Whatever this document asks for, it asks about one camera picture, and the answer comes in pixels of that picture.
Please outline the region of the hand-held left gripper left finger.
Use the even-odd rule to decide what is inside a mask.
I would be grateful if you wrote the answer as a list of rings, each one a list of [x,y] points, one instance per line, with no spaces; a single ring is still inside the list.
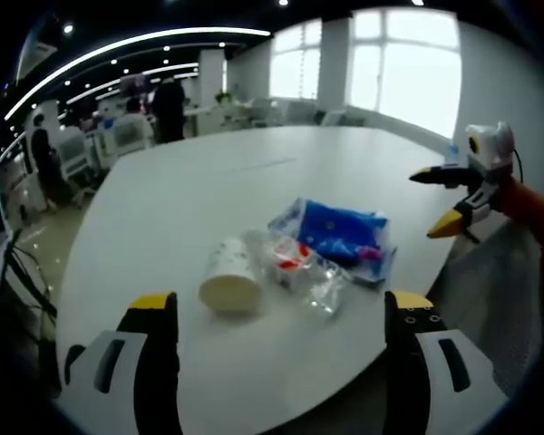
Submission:
[[[67,353],[57,405],[82,434],[177,434],[178,300],[145,295],[114,330]]]

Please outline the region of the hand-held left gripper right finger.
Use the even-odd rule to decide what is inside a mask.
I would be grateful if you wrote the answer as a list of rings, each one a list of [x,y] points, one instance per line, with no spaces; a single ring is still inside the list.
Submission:
[[[384,336],[384,434],[477,434],[507,401],[491,360],[426,297],[386,292]]]

